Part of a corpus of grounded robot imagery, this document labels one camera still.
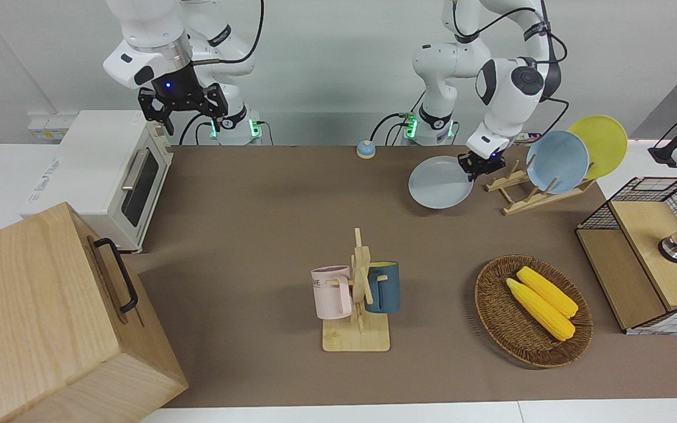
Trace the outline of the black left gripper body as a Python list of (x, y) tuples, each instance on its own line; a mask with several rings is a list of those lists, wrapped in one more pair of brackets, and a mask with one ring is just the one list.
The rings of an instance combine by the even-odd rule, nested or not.
[(464, 155), (458, 155), (458, 163), (463, 172), (470, 166), (479, 168), (481, 165), (492, 165), (492, 172), (496, 172), (505, 167), (506, 161), (502, 157), (502, 152), (494, 152), (487, 158), (476, 152), (467, 152)]

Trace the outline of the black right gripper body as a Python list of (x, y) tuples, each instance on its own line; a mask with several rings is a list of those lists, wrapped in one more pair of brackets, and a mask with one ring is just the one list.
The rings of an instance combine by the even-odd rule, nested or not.
[(220, 84), (204, 88), (191, 64), (150, 82), (152, 88), (140, 88), (138, 94), (140, 109), (147, 121), (171, 125), (172, 112), (191, 110), (210, 118), (228, 115), (229, 105)]

